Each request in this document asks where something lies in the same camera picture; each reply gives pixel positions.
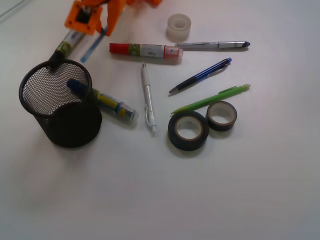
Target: clear tape roll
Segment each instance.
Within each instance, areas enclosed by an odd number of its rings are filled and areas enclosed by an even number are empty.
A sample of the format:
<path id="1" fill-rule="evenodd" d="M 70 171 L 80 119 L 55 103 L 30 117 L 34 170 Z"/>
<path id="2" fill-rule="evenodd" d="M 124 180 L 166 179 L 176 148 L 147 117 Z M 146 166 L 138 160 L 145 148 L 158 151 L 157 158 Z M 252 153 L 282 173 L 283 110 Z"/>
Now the clear tape roll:
<path id="1" fill-rule="evenodd" d="M 185 39 L 190 34 L 191 19 L 184 14 L 177 13 L 169 17 L 167 33 L 177 39 Z"/>

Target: tape roll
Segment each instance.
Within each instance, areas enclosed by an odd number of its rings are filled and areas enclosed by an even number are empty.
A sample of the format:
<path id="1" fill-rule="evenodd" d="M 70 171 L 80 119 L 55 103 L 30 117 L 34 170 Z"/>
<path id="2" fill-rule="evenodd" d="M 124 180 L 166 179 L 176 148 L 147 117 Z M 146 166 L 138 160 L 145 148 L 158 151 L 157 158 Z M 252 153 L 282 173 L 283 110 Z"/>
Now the tape roll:
<path id="1" fill-rule="evenodd" d="M 184 14 L 174 14 L 168 19 L 167 33 L 178 39 L 185 39 L 190 34 L 191 19 Z"/>
<path id="2" fill-rule="evenodd" d="M 197 128 L 196 136 L 185 138 L 178 132 L 180 127 L 191 123 Z M 208 121 L 195 111 L 182 111 L 172 116 L 168 124 L 168 137 L 170 142 L 178 149 L 194 151 L 199 149 L 209 135 Z"/>
<path id="3" fill-rule="evenodd" d="M 208 107 L 205 118 L 210 128 L 224 132 L 233 128 L 237 116 L 237 110 L 230 103 L 226 101 L 216 101 Z"/>

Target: pen tip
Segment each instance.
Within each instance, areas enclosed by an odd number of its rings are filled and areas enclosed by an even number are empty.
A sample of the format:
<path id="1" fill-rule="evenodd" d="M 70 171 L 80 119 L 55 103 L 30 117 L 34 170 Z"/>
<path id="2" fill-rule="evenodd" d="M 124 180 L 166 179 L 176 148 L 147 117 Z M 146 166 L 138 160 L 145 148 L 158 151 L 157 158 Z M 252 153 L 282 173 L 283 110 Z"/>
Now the pen tip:
<path id="1" fill-rule="evenodd" d="M 247 48 L 250 46 L 250 42 L 245 41 L 244 44 L 242 45 L 243 48 Z"/>
<path id="2" fill-rule="evenodd" d="M 172 89 L 169 91 L 169 93 L 172 94 L 173 92 L 175 92 L 175 91 L 177 91 L 177 90 L 178 90 L 178 88 L 175 86 L 174 88 L 172 88 Z"/>

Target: black mesh pen holder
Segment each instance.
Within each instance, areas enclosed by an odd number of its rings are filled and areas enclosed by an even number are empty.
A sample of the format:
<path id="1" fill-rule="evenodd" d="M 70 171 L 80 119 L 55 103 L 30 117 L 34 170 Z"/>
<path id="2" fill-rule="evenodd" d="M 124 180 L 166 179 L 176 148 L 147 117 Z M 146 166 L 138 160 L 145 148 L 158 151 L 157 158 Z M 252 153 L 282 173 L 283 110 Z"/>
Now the black mesh pen holder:
<path id="1" fill-rule="evenodd" d="M 58 67 L 52 71 L 51 66 Z M 67 87 L 70 79 L 88 86 L 83 98 Z M 22 80 L 19 98 L 47 137 L 59 146 L 80 147 L 90 142 L 100 130 L 102 116 L 92 91 L 90 74 L 75 61 L 39 64 Z"/>

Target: white pen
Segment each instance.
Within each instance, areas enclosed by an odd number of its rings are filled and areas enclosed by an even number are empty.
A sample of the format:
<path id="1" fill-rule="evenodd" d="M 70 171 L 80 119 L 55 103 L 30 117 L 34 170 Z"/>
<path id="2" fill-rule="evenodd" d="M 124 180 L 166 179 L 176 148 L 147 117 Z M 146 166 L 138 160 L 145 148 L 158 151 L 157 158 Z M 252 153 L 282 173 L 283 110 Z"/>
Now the white pen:
<path id="1" fill-rule="evenodd" d="M 145 98 L 145 122 L 152 129 L 152 132 L 156 132 L 156 121 L 155 121 L 155 113 L 154 108 L 152 106 L 152 98 L 151 98 L 151 89 L 150 89 L 150 80 L 147 71 L 147 66 L 145 63 L 142 64 L 141 68 L 142 75 L 142 84 Z"/>
<path id="2" fill-rule="evenodd" d="M 232 49 L 232 48 L 247 48 L 250 42 L 247 41 L 216 41 L 216 42 L 187 42 L 175 45 L 181 49 Z"/>

